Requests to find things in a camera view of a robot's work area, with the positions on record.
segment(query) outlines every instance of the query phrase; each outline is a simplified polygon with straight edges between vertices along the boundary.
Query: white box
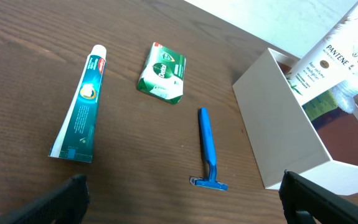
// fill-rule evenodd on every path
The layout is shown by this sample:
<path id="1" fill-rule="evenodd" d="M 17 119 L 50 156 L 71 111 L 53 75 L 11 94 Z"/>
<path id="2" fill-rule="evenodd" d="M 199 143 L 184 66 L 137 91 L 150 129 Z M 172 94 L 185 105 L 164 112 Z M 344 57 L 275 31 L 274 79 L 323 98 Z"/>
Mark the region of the white box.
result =
<path id="1" fill-rule="evenodd" d="M 279 189 L 288 169 L 335 194 L 358 193 L 358 166 L 332 159 L 277 62 L 296 63 L 267 49 L 233 85 L 265 188 Z"/>

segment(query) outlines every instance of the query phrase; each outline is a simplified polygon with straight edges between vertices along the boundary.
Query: wood grain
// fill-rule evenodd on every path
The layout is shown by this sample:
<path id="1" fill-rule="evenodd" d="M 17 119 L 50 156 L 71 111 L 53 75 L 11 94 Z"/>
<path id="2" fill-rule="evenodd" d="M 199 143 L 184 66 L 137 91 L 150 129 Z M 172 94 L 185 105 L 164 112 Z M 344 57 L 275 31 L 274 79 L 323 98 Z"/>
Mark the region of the wood grain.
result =
<path id="1" fill-rule="evenodd" d="M 155 41 L 187 57 L 178 105 L 136 90 Z M 48 158 L 95 44 L 108 51 L 93 162 Z M 232 91 L 267 47 L 184 1 L 0 0 L 0 214 L 81 173 L 91 193 L 84 223 L 285 223 Z M 200 107 L 228 192 L 189 183 L 203 175 Z"/>

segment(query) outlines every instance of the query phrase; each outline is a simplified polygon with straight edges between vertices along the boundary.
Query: open cardboard box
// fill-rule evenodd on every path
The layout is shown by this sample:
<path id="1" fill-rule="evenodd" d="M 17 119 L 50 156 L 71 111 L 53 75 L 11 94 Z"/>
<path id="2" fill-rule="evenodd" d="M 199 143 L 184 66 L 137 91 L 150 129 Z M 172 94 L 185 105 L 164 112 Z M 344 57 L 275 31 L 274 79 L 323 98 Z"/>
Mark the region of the open cardboard box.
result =
<path id="1" fill-rule="evenodd" d="M 358 107 L 317 132 L 280 68 L 295 63 L 267 49 L 233 85 L 263 184 L 279 189 L 287 169 L 335 194 L 358 193 Z"/>

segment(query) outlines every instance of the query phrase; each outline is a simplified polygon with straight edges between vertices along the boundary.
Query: blue razor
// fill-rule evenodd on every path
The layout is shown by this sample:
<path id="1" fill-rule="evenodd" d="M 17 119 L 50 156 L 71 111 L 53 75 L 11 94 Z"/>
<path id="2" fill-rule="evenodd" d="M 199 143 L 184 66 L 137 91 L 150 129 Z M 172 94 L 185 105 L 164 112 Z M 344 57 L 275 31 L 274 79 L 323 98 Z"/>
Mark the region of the blue razor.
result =
<path id="1" fill-rule="evenodd" d="M 215 190 L 227 190 L 227 185 L 216 181 L 217 166 L 215 144 L 214 137 L 212 135 L 212 128 L 210 127 L 208 110 L 206 108 L 201 108 L 201 110 L 199 110 L 198 119 L 205 158 L 209 165 L 209 176 L 207 178 L 190 177 L 190 183 L 198 187 L 206 187 Z"/>

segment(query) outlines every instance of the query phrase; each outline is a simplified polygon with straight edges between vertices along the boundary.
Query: green toothpaste tube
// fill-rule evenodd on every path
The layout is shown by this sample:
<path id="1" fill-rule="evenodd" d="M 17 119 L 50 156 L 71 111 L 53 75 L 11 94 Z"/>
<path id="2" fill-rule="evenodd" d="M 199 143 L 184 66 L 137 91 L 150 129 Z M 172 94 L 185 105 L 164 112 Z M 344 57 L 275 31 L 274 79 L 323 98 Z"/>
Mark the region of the green toothpaste tube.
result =
<path id="1" fill-rule="evenodd" d="M 151 47 L 137 89 L 175 105 L 183 96 L 186 58 L 155 42 Z"/>
<path id="2" fill-rule="evenodd" d="M 102 45 L 95 45 L 87 56 L 67 116 L 50 150 L 50 157 L 82 162 L 92 161 L 105 56 L 106 48 Z"/>

